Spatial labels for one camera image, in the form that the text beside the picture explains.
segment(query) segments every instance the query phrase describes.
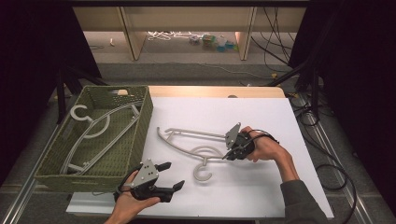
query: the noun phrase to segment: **green basket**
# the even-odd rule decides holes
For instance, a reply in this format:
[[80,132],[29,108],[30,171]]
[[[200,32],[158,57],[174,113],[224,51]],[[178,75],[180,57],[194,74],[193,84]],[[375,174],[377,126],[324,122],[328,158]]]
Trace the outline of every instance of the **green basket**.
[[[115,92],[127,90],[127,95]],[[121,105],[142,102],[137,107],[138,121],[110,148],[110,150],[84,175],[60,175],[64,161],[77,140],[87,130],[87,120],[75,120],[68,114],[49,146],[45,158],[35,172],[35,179],[54,191],[65,192],[105,192],[114,190],[132,167],[142,160],[153,104],[147,86],[86,86],[75,105],[85,105],[87,109],[76,109],[82,118],[93,120]],[[106,131],[92,139],[83,139],[71,163],[83,166],[105,148],[131,122],[131,109],[122,109],[110,115]],[[99,121],[88,134],[100,132],[106,119]]]

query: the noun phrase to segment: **gray sleeve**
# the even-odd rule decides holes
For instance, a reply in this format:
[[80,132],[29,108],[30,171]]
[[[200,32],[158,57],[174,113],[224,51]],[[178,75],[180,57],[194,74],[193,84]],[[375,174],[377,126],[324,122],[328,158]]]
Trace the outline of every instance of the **gray sleeve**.
[[285,223],[329,223],[303,181],[291,180],[280,188],[285,201]]

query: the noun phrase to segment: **tabletop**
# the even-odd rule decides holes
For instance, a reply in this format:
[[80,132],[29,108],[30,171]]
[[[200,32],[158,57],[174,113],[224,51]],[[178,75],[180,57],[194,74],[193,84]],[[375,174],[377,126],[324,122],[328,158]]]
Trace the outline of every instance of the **tabletop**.
[[[169,93],[167,91],[169,89],[178,92],[182,97]],[[208,93],[209,90],[216,93],[211,95]],[[168,95],[160,96],[160,91]],[[246,97],[241,93],[242,91],[261,92],[263,96]],[[265,93],[266,91],[273,91],[274,95],[270,96],[268,92]],[[169,188],[181,180],[185,180],[185,184],[174,194],[170,203],[159,203],[145,209],[140,213],[140,217],[213,219],[283,217],[284,204],[279,187],[282,181],[274,162],[253,163],[247,160],[209,159],[205,167],[199,168],[198,175],[212,174],[212,176],[200,181],[194,178],[193,173],[194,169],[202,164],[202,159],[178,151],[166,144],[159,136],[159,133],[168,135],[169,133],[165,131],[168,128],[226,134],[238,122],[241,123],[241,128],[249,125],[267,131],[287,148],[294,158],[300,178],[326,216],[333,217],[289,100],[281,97],[280,93],[283,91],[280,88],[260,90],[250,87],[233,89],[233,87],[150,86],[150,92],[152,92],[154,110],[148,127],[143,161],[152,159],[157,164],[172,162],[170,169],[160,172],[157,187]],[[238,97],[229,98],[229,94]],[[224,142],[207,137],[176,134],[172,142],[182,148],[211,146],[223,154],[227,151]],[[76,215],[108,215],[113,206],[111,193],[93,196],[89,192],[76,192],[67,212]]]

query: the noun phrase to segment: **black cable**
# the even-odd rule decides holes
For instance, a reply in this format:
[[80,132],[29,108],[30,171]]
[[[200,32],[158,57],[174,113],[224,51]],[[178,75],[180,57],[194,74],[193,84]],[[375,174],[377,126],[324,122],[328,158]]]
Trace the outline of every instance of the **black cable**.
[[275,7],[275,20],[274,20],[274,25],[272,24],[271,19],[269,18],[268,13],[267,13],[267,11],[265,10],[265,7],[264,7],[263,9],[264,9],[265,16],[267,17],[267,20],[268,20],[268,22],[269,22],[270,25],[271,25],[272,33],[275,34],[277,40],[279,41],[280,45],[282,46],[282,51],[283,51],[283,54],[285,55],[285,58],[288,59],[289,54],[286,52],[286,50],[285,50],[285,48],[284,48],[284,46],[283,46],[283,44],[282,44],[282,39],[280,38],[280,33],[279,33],[279,26],[278,26],[278,24],[277,24],[277,7]]
[[[274,43],[274,42],[270,41],[269,39],[265,38],[264,35],[262,34],[262,32],[260,32],[260,35],[262,35],[262,38],[263,38],[265,41],[269,42],[270,44],[275,45],[275,46],[282,47],[282,45],[277,44],[277,43]],[[287,46],[283,46],[283,48],[285,48],[285,49],[291,49],[291,47],[287,47]]]
[[338,170],[338,171],[339,171],[341,174],[343,174],[343,176],[344,176],[344,183],[343,183],[340,187],[331,188],[331,187],[325,186],[325,185],[323,185],[323,184],[321,184],[321,186],[322,186],[324,189],[327,189],[327,190],[340,190],[340,189],[343,189],[344,187],[346,187],[346,186],[347,186],[347,182],[349,182],[350,185],[351,185],[351,187],[352,187],[353,204],[352,204],[352,206],[351,206],[351,210],[350,210],[350,212],[349,212],[349,215],[346,217],[346,220],[343,222],[343,223],[348,223],[348,221],[352,218],[353,213],[355,212],[355,209],[356,209],[356,205],[357,205],[357,198],[358,198],[358,195],[357,195],[357,191],[356,191],[355,184],[354,184],[352,178],[350,177],[350,175],[347,174],[347,172],[345,171],[345,169],[344,169],[343,166],[341,165],[340,161],[337,160],[337,159],[336,159],[332,154],[330,154],[327,150],[325,150],[324,148],[322,148],[322,147],[320,146],[320,144],[317,143],[317,141],[315,141],[315,139],[312,137],[311,134],[309,134],[309,131],[306,129],[306,126],[308,126],[308,125],[305,125],[303,122],[301,122],[301,123],[303,124],[303,126],[304,126],[304,128],[305,128],[305,132],[306,132],[306,133],[308,134],[308,136],[312,139],[312,142],[311,142],[309,139],[307,139],[306,136],[303,134],[304,140],[305,140],[308,144],[310,144],[311,146],[317,148],[320,152],[322,152],[324,155],[326,155],[327,157],[329,157],[332,161],[334,161],[334,162],[336,163],[336,165],[332,165],[332,164],[328,164],[328,163],[321,164],[321,165],[319,165],[319,166],[317,166],[317,167],[315,168],[316,171],[318,171],[319,169],[321,169],[321,168],[323,168],[323,167],[332,167],[333,169]]
[[264,47],[261,46],[259,43],[257,43],[257,41],[253,38],[253,36],[251,37],[251,40],[253,40],[253,42],[256,43],[256,45],[257,45],[260,49],[264,50],[266,53],[271,54],[271,56],[273,56],[274,58],[277,58],[277,59],[280,60],[283,64],[285,64],[285,65],[288,64],[288,62],[286,62],[286,61],[284,61],[283,59],[277,57],[273,52],[269,51],[268,49],[264,48]]
[[275,20],[274,20],[274,26],[276,25],[276,30],[277,30],[277,38],[279,40],[280,46],[282,46],[283,54],[285,55],[286,59],[290,59],[289,54],[285,50],[285,46],[282,43],[282,38],[280,37],[280,32],[279,32],[279,24],[277,23],[277,11],[278,7],[275,7]]
[[290,39],[293,41],[293,43],[295,42],[294,41],[294,38],[291,36],[291,34],[290,33],[288,33],[289,34],[289,36],[290,36]]

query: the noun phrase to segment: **metal rail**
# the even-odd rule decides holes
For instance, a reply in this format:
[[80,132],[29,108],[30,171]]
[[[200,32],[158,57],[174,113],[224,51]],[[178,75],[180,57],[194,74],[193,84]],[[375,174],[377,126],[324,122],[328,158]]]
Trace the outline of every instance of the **metal rail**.
[[[303,97],[300,98],[300,101],[301,101],[302,105],[304,105],[306,102],[308,102],[305,99],[303,99]],[[308,118],[310,119],[310,121],[312,123],[314,123],[316,118],[314,118],[312,114],[308,114],[308,116],[309,116]],[[329,137],[327,136],[326,132],[324,131],[323,126],[321,125],[320,121],[318,121],[317,125],[313,126],[312,128],[314,129],[315,135],[317,136],[317,139],[319,140],[320,145],[327,152],[329,152],[331,155],[333,155],[339,161],[339,163],[342,165],[342,163],[339,160],[337,153],[335,152],[334,147],[332,146],[332,143],[331,143]],[[330,158],[329,158],[329,163],[337,166],[337,164]],[[338,182],[340,183],[340,185],[342,185],[344,183],[344,178],[343,178],[344,175],[338,170],[334,170],[334,174],[335,174]],[[353,204],[352,186],[349,184],[346,185],[346,187],[343,188],[343,191],[344,191],[344,194],[346,195],[346,198],[347,198],[349,204],[352,206],[352,204]],[[368,214],[366,205],[364,204],[364,202],[361,199],[361,197],[359,196],[359,194],[357,194],[357,203],[356,203],[356,209],[355,209],[354,214],[355,214],[356,219],[361,224],[374,223],[373,220],[371,219],[370,215]]]

